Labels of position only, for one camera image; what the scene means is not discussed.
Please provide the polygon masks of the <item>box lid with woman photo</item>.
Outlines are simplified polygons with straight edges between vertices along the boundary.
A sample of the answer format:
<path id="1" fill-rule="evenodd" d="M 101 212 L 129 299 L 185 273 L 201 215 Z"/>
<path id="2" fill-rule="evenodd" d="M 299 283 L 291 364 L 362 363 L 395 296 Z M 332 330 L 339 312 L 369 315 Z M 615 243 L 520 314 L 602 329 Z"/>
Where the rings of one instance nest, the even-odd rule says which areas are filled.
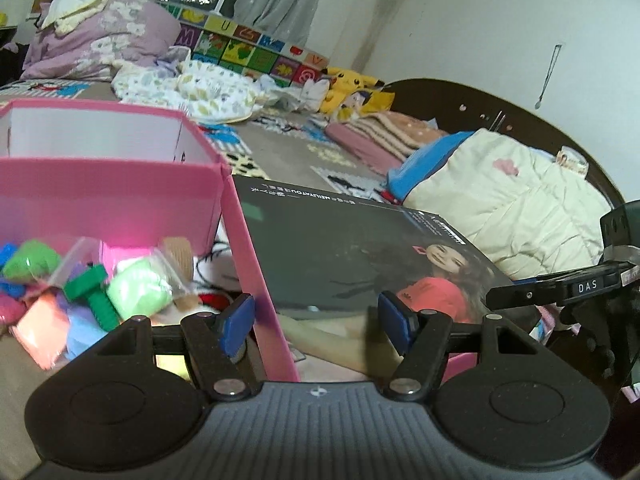
<path id="1" fill-rule="evenodd" d="M 298 351 L 369 377 L 400 359 L 378 325 L 378 296 L 435 309 L 458 323 L 490 312 L 510 284 L 437 214 L 345 194 L 235 176 L 224 226 L 269 377 L 298 377 Z"/>

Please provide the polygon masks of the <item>cream and blue quilt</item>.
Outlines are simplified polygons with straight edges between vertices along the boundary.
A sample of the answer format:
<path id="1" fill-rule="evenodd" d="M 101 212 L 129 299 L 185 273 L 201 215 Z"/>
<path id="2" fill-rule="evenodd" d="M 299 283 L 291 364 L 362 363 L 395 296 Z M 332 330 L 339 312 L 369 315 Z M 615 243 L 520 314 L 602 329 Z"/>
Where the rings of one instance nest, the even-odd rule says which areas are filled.
<path id="1" fill-rule="evenodd" d="M 438 214 L 509 278 L 596 264 L 611 206 L 584 174 L 486 129 L 425 145 L 387 174 L 404 206 Z"/>

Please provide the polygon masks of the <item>green toy bolt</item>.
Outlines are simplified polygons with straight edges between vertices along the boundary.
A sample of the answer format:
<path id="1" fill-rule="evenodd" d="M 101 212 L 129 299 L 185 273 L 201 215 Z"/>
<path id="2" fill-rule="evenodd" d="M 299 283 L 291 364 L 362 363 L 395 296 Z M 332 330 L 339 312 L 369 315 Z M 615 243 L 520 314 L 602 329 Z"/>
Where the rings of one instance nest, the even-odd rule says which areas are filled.
<path id="1" fill-rule="evenodd" d="M 66 299 L 87 306 L 98 325 L 110 332 L 119 326 L 120 317 L 106 293 L 107 272 L 103 264 L 88 266 L 63 286 Z"/>

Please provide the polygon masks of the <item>blue clay bag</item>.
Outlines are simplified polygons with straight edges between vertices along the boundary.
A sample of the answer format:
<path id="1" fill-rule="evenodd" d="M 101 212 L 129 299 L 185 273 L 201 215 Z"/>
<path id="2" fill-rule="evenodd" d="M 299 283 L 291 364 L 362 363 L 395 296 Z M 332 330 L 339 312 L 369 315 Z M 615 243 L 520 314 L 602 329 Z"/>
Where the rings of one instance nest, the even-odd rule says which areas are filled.
<path id="1" fill-rule="evenodd" d="M 99 326 L 88 307 L 69 307 L 66 314 L 70 328 L 67 333 L 65 356 L 71 361 L 100 341 L 107 331 Z"/>

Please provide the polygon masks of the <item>pink cardboard box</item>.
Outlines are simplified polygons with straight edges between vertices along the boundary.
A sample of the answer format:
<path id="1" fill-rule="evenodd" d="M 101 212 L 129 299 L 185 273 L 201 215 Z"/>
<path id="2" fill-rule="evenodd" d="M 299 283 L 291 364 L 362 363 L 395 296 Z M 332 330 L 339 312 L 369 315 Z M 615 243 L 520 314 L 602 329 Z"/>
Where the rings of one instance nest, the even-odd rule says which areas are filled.
<path id="1" fill-rule="evenodd" d="M 1 238 L 93 237 L 150 247 L 182 236 L 202 254 L 226 231 L 268 379 L 298 378 L 226 162 L 175 110 L 19 99 L 1 107 Z"/>

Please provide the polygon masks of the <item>folded pink beige blankets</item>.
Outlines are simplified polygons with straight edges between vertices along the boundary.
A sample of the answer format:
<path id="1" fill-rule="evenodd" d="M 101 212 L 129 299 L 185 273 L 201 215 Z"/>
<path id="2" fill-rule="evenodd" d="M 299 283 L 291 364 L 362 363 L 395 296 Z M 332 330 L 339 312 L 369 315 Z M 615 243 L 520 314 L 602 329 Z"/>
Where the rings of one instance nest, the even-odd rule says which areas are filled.
<path id="1" fill-rule="evenodd" d="M 324 132 L 380 176 L 399 168 L 419 148 L 448 136 L 446 131 L 432 128 L 424 120 L 391 110 L 348 122 L 330 122 Z"/>

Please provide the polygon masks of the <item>Mickey Mouse bed blanket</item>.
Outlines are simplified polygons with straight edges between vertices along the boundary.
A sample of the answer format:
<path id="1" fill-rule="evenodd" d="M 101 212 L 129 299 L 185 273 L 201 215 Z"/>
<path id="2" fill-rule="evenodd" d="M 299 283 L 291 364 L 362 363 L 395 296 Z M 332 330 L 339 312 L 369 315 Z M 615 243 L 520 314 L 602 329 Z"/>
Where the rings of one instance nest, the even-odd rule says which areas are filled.
<path id="1" fill-rule="evenodd" d="M 106 82 L 33 80 L 6 84 L 1 88 L 2 105 L 28 96 L 117 101 L 111 86 Z M 383 177 L 322 136 L 322 131 L 309 117 L 302 113 L 262 110 L 257 118 L 233 125 L 232 133 L 215 133 L 212 143 L 232 164 L 234 174 L 381 200 L 378 192 L 382 192 Z M 227 242 L 228 238 L 221 226 L 213 255 L 200 261 L 194 257 L 192 268 L 198 292 L 218 292 L 218 289 L 224 289 L 231 294 L 240 291 Z M 293 356 L 300 378 L 307 382 L 366 379 L 363 374 L 313 356 L 304 356 L 297 350 L 293 350 Z"/>

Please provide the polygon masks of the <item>salmon clay bag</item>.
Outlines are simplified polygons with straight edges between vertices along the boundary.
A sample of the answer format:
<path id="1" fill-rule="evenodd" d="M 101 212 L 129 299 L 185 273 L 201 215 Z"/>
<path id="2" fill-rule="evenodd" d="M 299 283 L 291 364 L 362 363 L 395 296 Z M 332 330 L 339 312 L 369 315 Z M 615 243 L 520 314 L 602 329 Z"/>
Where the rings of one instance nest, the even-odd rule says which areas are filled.
<path id="1" fill-rule="evenodd" d="M 50 370 L 66 348 L 70 321 L 53 292 L 41 295 L 11 328 L 11 334 L 42 370 Z"/>

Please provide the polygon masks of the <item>dark wooden headboard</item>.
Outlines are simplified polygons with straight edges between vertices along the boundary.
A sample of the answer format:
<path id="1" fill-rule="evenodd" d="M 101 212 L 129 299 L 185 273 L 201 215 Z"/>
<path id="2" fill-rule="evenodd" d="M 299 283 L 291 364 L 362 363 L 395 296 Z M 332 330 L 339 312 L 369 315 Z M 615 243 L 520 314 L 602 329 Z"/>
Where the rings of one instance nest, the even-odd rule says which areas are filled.
<path id="1" fill-rule="evenodd" d="M 448 133 L 495 131 L 549 154 L 566 146 L 585 157 L 590 182 L 610 203 L 617 207 L 625 203 L 616 185 L 585 148 L 564 132 L 527 110 L 478 89 L 456 82 L 413 78 L 386 84 L 393 93 L 392 110 L 416 119 L 434 120 L 437 128 Z"/>

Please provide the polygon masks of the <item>white leaf pattern blanket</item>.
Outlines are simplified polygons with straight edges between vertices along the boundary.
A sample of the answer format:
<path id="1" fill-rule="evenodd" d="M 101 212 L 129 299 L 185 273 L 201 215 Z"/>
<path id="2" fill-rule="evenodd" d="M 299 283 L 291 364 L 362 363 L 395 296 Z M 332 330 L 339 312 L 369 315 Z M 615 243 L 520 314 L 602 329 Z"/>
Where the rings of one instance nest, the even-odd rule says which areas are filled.
<path id="1" fill-rule="evenodd" d="M 201 61 L 182 61 L 173 75 L 158 67 L 127 63 L 111 87 L 125 104 L 178 110 L 204 124 L 242 122 L 272 97 L 258 81 Z"/>

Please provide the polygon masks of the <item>yellow Pikachu plush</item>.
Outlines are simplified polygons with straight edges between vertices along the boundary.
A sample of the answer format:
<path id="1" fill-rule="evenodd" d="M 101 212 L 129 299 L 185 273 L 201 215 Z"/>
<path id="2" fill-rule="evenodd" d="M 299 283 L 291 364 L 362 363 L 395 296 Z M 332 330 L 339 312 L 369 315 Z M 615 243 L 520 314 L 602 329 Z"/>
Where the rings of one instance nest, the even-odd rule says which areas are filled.
<path id="1" fill-rule="evenodd" d="M 364 76 L 354 70 L 327 67 L 322 74 L 329 79 L 329 89 L 320 104 L 319 112 L 339 122 L 363 115 L 390 110 L 394 92 L 383 89 L 384 82 Z"/>

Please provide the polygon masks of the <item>alphabet foam mat headboard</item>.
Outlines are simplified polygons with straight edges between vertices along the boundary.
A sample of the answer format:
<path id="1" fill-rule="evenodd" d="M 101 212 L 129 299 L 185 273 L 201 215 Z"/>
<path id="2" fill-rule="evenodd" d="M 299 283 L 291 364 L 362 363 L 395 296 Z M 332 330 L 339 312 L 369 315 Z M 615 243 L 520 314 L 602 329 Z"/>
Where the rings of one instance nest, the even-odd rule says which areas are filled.
<path id="1" fill-rule="evenodd" d="M 194 60 L 253 79 L 268 75 L 282 88 L 316 81 L 329 65 L 329 59 L 322 54 L 213 12 L 173 2 L 163 2 L 161 6 L 180 22 L 176 44 L 190 48 Z"/>

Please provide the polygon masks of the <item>purple floral duvet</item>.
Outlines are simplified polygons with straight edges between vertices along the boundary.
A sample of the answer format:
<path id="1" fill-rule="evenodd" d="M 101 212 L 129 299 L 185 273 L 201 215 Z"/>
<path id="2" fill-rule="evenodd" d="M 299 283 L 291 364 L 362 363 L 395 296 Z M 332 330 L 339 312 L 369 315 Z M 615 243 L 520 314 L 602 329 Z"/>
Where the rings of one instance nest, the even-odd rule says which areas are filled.
<path id="1" fill-rule="evenodd" d="M 65 35 L 53 26 L 38 30 L 21 78 L 110 81 L 124 64 L 153 66 L 180 29 L 179 21 L 152 0 L 108 0 Z"/>

